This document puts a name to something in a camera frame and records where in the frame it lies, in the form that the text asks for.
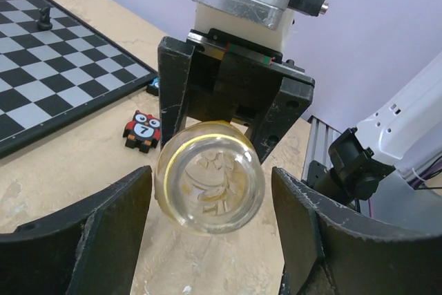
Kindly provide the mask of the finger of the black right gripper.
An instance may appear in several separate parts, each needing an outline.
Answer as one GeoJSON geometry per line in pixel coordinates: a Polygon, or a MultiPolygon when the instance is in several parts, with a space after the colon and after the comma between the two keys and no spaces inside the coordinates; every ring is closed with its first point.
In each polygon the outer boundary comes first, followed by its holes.
{"type": "Polygon", "coordinates": [[[169,36],[163,37],[157,48],[161,147],[185,127],[187,84],[194,50],[191,44],[169,36]]]}
{"type": "Polygon", "coordinates": [[[265,102],[248,128],[248,138],[261,163],[311,105],[314,86],[315,81],[310,77],[283,77],[266,91],[269,101],[265,102]]]}

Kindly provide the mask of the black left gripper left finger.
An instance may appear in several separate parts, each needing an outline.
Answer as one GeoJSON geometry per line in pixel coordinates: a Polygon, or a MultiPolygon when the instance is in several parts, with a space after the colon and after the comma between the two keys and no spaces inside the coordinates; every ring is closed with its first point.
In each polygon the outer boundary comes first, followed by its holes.
{"type": "Polygon", "coordinates": [[[129,294],[151,201],[142,166],[1,235],[2,294],[129,294]]]}

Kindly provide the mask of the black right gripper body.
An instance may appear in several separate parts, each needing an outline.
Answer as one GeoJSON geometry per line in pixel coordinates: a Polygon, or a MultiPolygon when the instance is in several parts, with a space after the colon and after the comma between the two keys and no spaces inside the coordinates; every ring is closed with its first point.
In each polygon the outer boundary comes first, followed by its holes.
{"type": "Polygon", "coordinates": [[[188,115],[200,121],[252,123],[266,111],[282,81],[312,90],[313,78],[280,51],[215,28],[192,29],[187,43],[195,46],[189,73],[188,115]]]}

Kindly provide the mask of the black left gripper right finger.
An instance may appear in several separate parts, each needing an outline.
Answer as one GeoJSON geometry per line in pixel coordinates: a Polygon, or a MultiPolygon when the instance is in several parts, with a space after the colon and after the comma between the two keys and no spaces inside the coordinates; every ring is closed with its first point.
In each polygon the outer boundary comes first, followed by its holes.
{"type": "Polygon", "coordinates": [[[364,216],[271,172],[283,294],[440,294],[441,235],[364,216]]]}

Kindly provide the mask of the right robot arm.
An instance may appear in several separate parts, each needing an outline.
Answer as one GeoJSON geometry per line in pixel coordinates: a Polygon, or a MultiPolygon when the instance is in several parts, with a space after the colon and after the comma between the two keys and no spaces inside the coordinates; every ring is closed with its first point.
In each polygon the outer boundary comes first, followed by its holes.
{"type": "Polygon", "coordinates": [[[326,0],[193,0],[195,23],[185,41],[158,49],[161,145],[186,119],[248,126],[264,160],[310,107],[315,82],[283,59],[296,14],[316,17],[326,0]]]}

